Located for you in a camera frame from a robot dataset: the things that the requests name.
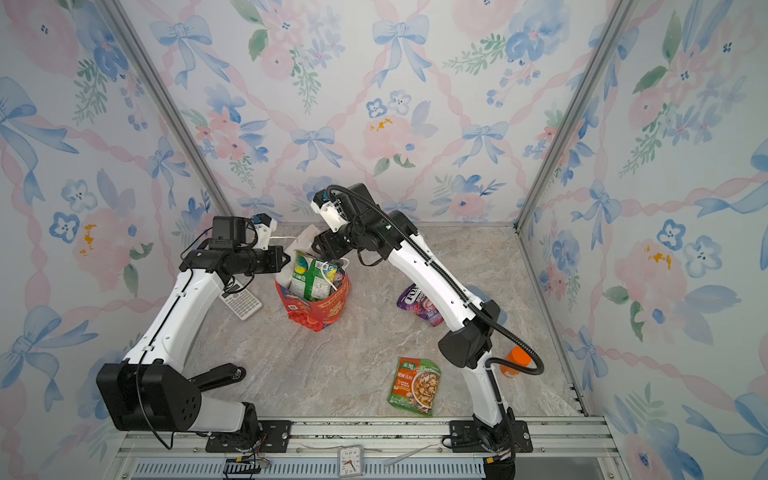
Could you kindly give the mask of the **green snack packet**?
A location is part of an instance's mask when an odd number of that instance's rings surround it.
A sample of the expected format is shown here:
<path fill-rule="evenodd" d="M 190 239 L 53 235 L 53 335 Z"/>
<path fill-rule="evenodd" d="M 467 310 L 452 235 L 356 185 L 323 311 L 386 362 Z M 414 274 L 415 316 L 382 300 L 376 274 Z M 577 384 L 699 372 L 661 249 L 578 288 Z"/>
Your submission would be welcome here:
<path fill-rule="evenodd" d="M 289 290 L 309 302 L 325 300 L 338 291 L 344 281 L 340 265 L 318 260 L 297 251 Z"/>

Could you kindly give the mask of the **red paper gift bag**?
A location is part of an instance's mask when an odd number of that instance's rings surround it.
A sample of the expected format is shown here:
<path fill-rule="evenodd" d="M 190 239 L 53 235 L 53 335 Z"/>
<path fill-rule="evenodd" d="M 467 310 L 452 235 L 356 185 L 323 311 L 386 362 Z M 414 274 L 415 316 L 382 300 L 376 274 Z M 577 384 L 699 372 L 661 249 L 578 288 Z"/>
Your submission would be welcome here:
<path fill-rule="evenodd" d="M 340 319 L 351 292 L 346 275 L 348 260 L 324 260 L 312 249 L 320 233 L 310 225 L 295 237 L 285 249 L 289 262 L 275 275 L 289 319 L 314 332 Z"/>

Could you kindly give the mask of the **purple Fox's candy bag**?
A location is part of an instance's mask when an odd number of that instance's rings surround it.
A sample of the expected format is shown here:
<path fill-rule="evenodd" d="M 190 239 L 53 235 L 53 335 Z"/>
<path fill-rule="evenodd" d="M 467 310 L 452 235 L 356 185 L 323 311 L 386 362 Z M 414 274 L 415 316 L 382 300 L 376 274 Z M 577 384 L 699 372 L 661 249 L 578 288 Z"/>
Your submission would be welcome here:
<path fill-rule="evenodd" d="M 437 326 L 443 322 L 443 317 L 436 306 L 415 284 L 411 284 L 403 291 L 397 300 L 397 306 L 404 311 L 415 314 L 431 326 Z"/>

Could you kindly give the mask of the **green noodle packet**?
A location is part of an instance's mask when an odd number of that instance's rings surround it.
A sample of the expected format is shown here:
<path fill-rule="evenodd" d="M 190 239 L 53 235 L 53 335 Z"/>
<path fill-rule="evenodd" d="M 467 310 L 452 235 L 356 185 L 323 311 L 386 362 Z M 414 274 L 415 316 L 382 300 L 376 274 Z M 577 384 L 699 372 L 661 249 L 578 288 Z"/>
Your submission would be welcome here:
<path fill-rule="evenodd" d="M 400 357 L 388 403 L 415 414 L 432 416 L 442 372 L 431 360 Z"/>

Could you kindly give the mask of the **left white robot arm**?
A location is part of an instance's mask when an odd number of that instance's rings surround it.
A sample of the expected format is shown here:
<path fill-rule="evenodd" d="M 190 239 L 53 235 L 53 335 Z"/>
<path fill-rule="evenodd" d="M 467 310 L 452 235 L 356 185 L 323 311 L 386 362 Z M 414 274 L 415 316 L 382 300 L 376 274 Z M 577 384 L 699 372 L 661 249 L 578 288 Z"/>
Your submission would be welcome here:
<path fill-rule="evenodd" d="M 277 274 L 290 261 L 279 245 L 265 250 L 190 251 L 147 332 L 118 363 L 106 363 L 96 384 L 120 431 L 258 435 L 248 402 L 210 397 L 182 371 L 202 322 L 236 275 Z"/>

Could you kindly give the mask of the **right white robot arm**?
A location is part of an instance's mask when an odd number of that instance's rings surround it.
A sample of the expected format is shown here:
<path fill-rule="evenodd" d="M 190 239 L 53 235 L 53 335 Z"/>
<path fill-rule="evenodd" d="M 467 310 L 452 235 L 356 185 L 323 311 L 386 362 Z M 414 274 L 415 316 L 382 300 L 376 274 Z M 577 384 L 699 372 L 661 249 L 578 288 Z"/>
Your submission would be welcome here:
<path fill-rule="evenodd" d="M 320 233 L 312 249 L 329 260 L 353 251 L 376 252 L 405 274 L 437 307 L 449 328 L 438 347 L 445 359 L 461 371 L 476 423 L 488 430 L 503 423 L 505 403 L 493 383 L 492 368 L 486 364 L 491 358 L 492 332 L 483 318 L 487 314 L 484 302 L 444 268 L 419 234 L 399 233 L 393 227 L 356 234 L 345 225 Z"/>

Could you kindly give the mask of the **white calculator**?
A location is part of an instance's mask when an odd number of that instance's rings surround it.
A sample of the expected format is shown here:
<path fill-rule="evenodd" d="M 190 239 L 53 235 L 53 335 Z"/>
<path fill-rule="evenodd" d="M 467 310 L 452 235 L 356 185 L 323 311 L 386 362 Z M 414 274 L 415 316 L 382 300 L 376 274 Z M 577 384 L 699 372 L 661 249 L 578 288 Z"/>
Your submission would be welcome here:
<path fill-rule="evenodd" d="M 222 293 L 220 299 L 241 321 L 249 320 L 263 308 L 262 302 L 247 289 L 232 294 Z"/>

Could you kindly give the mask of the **black stapler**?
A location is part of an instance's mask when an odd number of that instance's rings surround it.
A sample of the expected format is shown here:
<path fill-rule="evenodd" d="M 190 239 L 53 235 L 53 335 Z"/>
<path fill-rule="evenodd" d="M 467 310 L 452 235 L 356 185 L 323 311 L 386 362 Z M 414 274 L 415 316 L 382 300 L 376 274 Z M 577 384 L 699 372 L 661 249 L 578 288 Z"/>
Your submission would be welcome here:
<path fill-rule="evenodd" d="M 233 363 L 219 365 L 189 379 L 201 392 L 234 385 L 246 376 L 246 369 Z"/>

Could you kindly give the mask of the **orange cap bottle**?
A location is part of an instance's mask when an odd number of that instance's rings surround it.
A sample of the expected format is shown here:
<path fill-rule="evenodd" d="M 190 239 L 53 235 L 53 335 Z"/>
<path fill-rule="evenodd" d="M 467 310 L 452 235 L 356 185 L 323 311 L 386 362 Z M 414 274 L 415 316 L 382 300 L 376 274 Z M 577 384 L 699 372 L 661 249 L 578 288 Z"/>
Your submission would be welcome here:
<path fill-rule="evenodd" d="M 505 357 L 505 360 L 520 367 L 533 368 L 535 366 L 531 357 L 519 346 L 515 346 Z M 506 365 L 501 365 L 500 371 L 505 377 L 509 378 L 514 378 L 520 374 L 519 370 Z"/>

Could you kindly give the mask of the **small white clock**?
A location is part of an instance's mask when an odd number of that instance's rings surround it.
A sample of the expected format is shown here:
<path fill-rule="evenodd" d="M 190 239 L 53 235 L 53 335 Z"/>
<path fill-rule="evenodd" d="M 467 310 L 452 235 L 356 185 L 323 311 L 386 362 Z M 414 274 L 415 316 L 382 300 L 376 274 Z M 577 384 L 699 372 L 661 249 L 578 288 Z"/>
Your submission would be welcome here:
<path fill-rule="evenodd" d="M 365 473 L 365 448 L 362 445 L 342 446 L 337 451 L 337 475 L 341 479 L 362 476 Z"/>

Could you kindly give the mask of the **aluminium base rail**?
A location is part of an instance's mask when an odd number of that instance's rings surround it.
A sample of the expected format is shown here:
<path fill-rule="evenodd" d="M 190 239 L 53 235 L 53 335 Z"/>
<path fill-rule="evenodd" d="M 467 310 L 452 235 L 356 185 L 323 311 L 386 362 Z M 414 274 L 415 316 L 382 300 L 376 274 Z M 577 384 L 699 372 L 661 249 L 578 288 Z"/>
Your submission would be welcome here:
<path fill-rule="evenodd" d="M 626 479 L 629 473 L 600 417 L 523 417 L 514 459 L 474 447 L 469 426 L 449 418 L 270 418 L 264 447 L 250 456 L 206 449 L 179 434 L 166 450 L 131 433 L 108 479 L 343 479 L 343 449 L 359 466 L 352 479 Z"/>

